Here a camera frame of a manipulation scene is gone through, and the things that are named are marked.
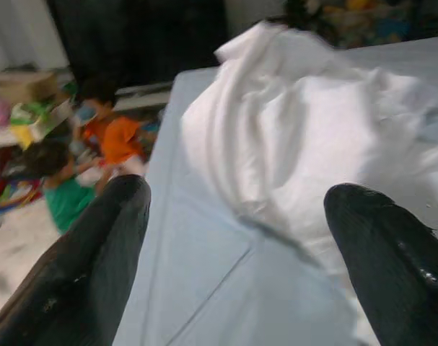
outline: tiled floor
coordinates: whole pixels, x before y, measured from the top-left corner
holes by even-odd
[[[1,309],[58,233],[43,198],[0,219]]]

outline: white cloth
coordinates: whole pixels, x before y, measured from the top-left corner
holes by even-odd
[[[437,92],[263,23],[216,54],[216,80],[183,116],[190,164],[238,216],[301,243],[348,282],[324,196],[339,183],[386,186],[409,173]]]

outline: mattress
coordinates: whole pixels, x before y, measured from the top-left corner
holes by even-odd
[[[382,66],[438,88],[438,38],[344,54],[360,66]],[[284,278],[292,275],[292,247],[240,223],[188,166],[180,118],[215,74],[215,68],[189,71],[175,80],[146,176],[152,189],[149,225],[115,346],[225,345],[224,331],[237,332],[232,312],[245,304],[245,291],[256,275],[274,280],[282,299],[291,296],[293,288]],[[423,136],[437,138],[438,126]],[[428,185],[432,184],[438,185],[438,179]],[[430,190],[419,190],[413,202],[399,189],[391,197],[432,226],[438,223],[438,213],[429,206],[438,204],[438,194]],[[268,308],[282,310],[281,321],[269,324],[287,323],[284,307]],[[274,337],[278,345],[292,345],[285,335],[263,330],[261,336],[262,345],[274,343]]]

